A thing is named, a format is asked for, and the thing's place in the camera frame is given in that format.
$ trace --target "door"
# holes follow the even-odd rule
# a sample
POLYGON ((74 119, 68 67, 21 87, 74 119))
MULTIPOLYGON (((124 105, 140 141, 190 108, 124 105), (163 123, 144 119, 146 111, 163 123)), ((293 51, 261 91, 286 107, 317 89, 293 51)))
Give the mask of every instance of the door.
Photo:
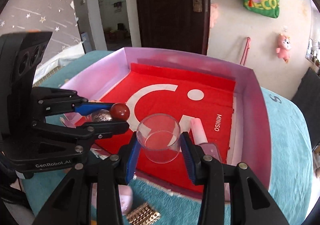
POLYGON ((137 0, 137 6, 143 47, 207 54, 210 0, 137 0))

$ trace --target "teal blanket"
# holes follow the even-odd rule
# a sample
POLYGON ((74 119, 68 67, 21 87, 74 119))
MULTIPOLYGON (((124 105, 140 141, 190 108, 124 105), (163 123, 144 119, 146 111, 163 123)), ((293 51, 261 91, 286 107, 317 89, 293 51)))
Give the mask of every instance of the teal blanket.
MULTIPOLYGON (((42 86, 60 87, 65 79, 96 62, 110 52, 90 52, 58 71, 42 86)), ((261 88, 266 102, 272 139, 272 170, 269 192, 290 225, 300 225, 306 216, 312 183, 312 153, 309 133, 301 111, 291 101, 261 88)), ((58 116, 47 118, 47 122, 61 125, 58 116)), ((65 174, 62 170, 36 173, 32 179, 24 180, 30 206, 37 214, 47 198, 65 174)), ((157 225, 197 224, 200 203, 169 194, 141 180, 130 183, 134 193, 133 208, 148 202, 161 219, 157 225)), ((225 225, 230 224, 230 206, 225 206, 225 225)))

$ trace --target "red cloth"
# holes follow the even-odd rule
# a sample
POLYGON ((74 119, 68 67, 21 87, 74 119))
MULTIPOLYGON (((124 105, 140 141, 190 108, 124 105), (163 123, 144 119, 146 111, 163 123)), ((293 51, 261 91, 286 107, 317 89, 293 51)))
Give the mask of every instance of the red cloth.
MULTIPOLYGON (((214 142, 217 145, 223 162, 226 162, 235 82, 208 74, 133 63, 129 75, 101 101, 125 103, 141 88, 153 84, 174 84, 178 87, 175 91, 152 91, 143 96, 135 105, 138 121, 154 113, 169 114, 178 122, 183 114, 200 118, 208 142, 214 142), (201 90, 204 98, 199 101, 189 99, 187 94, 193 89, 201 90), (219 131, 214 130, 217 114, 221 115, 219 131)), ((96 143, 106 151, 115 154, 122 145, 129 142, 132 133, 129 130, 125 134, 113 136, 110 139, 96 140, 96 143)), ((137 169, 182 188, 195 192, 203 190, 201 186, 194 186, 189 180, 181 153, 169 163, 156 164, 148 160, 141 150, 137 169)))

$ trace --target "pink plush toy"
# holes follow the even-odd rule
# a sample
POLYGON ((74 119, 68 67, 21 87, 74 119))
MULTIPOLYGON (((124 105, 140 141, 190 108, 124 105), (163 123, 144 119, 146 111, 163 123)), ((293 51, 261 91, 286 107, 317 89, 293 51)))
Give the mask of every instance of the pink plush toy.
POLYGON ((217 18, 219 17, 218 7, 217 3, 210 5, 210 28, 213 28, 217 23, 217 18))
POLYGON ((283 60, 288 63, 290 57, 289 50, 291 49, 290 37, 279 34, 278 46, 276 49, 278 58, 283 58, 283 60))

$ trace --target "white circle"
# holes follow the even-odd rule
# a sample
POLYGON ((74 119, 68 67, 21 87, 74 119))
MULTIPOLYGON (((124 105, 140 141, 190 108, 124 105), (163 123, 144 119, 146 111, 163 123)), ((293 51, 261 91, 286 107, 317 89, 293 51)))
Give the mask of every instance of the white circle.
POLYGON ((193 89, 188 91, 188 98, 193 101, 200 101, 204 97, 204 93, 201 90, 193 89))

